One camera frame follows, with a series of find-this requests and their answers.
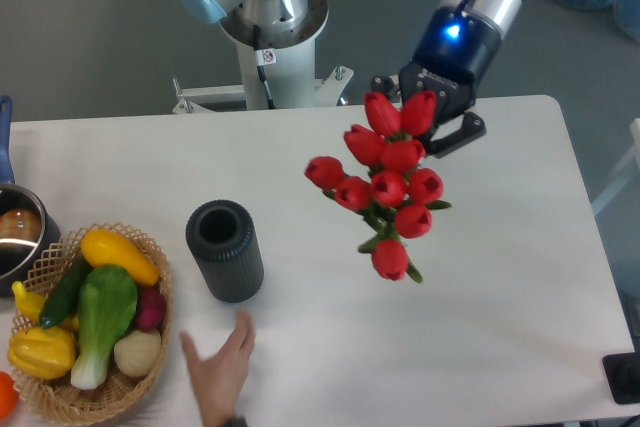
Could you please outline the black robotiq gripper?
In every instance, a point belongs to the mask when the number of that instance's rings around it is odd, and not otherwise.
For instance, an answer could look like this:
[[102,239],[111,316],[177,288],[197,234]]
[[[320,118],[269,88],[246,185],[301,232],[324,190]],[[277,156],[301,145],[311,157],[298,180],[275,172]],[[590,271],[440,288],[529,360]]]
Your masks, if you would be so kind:
[[[436,94],[437,107],[431,138],[438,127],[460,116],[475,104],[477,87],[501,45],[500,32],[481,18],[454,7],[436,10],[411,60],[397,75],[376,75],[370,90],[391,102],[410,100],[420,91]],[[423,142],[428,155],[444,157],[486,134],[484,120],[474,112],[463,115],[453,133]]]

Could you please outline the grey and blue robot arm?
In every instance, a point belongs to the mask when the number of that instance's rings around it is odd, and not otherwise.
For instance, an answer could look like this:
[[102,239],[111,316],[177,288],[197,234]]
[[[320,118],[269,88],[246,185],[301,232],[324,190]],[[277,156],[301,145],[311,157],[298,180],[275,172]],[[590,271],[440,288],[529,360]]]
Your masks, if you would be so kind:
[[[246,105],[251,110],[336,105],[351,72],[315,73],[315,45],[328,19],[327,0],[178,0],[201,22],[220,25],[235,43]],[[410,61],[397,75],[372,80],[373,90],[409,100],[436,95],[435,124],[459,119],[458,130],[420,141],[443,157],[484,135],[474,112],[477,88],[524,0],[440,0]]]

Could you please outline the bare human hand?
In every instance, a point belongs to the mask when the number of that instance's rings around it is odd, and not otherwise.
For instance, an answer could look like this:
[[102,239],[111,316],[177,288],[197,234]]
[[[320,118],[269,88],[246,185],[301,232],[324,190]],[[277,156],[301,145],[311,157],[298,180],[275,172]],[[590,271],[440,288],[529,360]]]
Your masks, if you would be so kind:
[[189,333],[180,333],[191,387],[204,426],[246,426],[236,406],[249,372],[255,328],[245,310],[236,313],[235,327],[212,357],[201,358]]

